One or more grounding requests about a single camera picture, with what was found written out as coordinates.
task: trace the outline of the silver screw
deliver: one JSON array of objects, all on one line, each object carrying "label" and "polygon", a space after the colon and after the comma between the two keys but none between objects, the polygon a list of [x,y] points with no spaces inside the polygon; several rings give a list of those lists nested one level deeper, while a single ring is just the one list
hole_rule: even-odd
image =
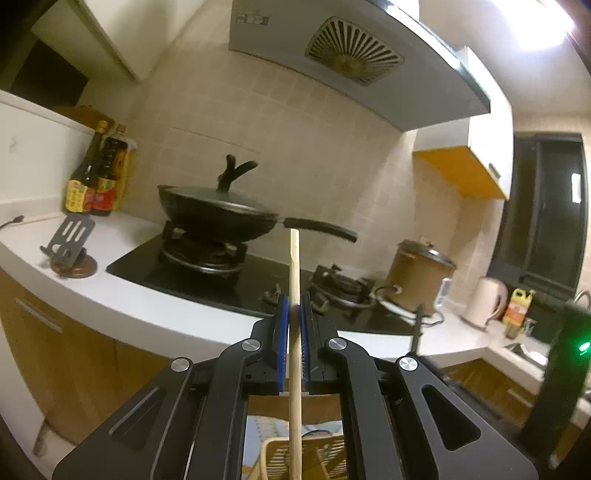
[{"label": "silver screw", "polygon": [[412,372],[418,368],[417,361],[409,356],[403,356],[400,360],[398,360],[398,364],[400,365],[400,368],[409,372]]},{"label": "silver screw", "polygon": [[256,352],[260,347],[261,343],[254,338],[248,338],[242,342],[242,350],[247,352]]},{"label": "silver screw", "polygon": [[329,340],[329,347],[333,350],[344,350],[347,346],[347,342],[344,338],[331,338]]},{"label": "silver screw", "polygon": [[189,360],[186,358],[177,358],[170,364],[170,368],[172,368],[175,372],[184,372],[187,368],[189,368],[189,365]]}]

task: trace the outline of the faucet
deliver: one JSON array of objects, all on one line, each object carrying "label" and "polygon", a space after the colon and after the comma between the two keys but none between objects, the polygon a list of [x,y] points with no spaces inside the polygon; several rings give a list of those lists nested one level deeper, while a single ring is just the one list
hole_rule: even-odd
[{"label": "faucet", "polygon": [[589,290],[579,290],[574,296],[574,302],[578,303],[582,297],[587,297],[587,310],[591,310],[591,293],[589,293]]}]

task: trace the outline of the soy sauce bottle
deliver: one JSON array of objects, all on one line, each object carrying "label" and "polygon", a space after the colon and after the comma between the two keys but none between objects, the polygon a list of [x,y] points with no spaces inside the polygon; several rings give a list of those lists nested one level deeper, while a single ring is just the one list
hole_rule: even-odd
[{"label": "soy sauce bottle", "polygon": [[105,139],[102,151],[102,161],[98,170],[98,184],[92,214],[107,216],[111,214],[113,203],[117,198],[118,179],[113,172],[117,156],[127,151],[127,142],[124,140],[125,125],[117,125],[113,135]]},{"label": "soy sauce bottle", "polygon": [[66,188],[66,210],[76,213],[89,213],[95,199],[98,183],[97,170],[100,164],[100,142],[109,128],[104,120],[99,121],[95,135],[90,141],[82,163],[74,171]]}]

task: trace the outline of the range hood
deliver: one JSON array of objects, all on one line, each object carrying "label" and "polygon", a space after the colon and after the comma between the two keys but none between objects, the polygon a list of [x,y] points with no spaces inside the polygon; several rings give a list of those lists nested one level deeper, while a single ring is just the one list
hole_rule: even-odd
[{"label": "range hood", "polygon": [[315,78],[401,131],[491,111],[453,50],[387,0],[234,0],[229,47]]}]

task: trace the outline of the sink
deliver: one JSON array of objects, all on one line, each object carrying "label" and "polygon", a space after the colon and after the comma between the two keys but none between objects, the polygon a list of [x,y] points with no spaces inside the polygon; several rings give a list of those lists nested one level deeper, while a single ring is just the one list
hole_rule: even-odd
[{"label": "sink", "polygon": [[510,343],[505,348],[540,370],[545,370],[546,365],[548,364],[547,357],[541,353],[529,351],[523,343]]}]

